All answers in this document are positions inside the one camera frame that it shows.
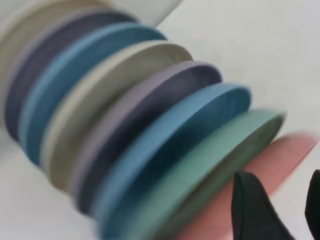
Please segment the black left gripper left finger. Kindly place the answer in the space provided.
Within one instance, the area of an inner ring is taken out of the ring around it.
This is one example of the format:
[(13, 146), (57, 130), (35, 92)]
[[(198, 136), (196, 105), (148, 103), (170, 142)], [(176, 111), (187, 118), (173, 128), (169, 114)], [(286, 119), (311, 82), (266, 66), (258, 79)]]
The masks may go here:
[(260, 180), (251, 172), (233, 178), (231, 220), (234, 240), (293, 240)]

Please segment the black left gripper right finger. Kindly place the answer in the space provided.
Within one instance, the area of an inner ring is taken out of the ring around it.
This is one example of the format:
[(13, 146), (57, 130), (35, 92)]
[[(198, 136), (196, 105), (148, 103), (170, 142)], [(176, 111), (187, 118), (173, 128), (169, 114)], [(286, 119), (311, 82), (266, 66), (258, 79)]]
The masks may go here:
[(313, 238), (320, 237), (320, 170), (316, 169), (309, 182), (305, 212), (309, 230)]

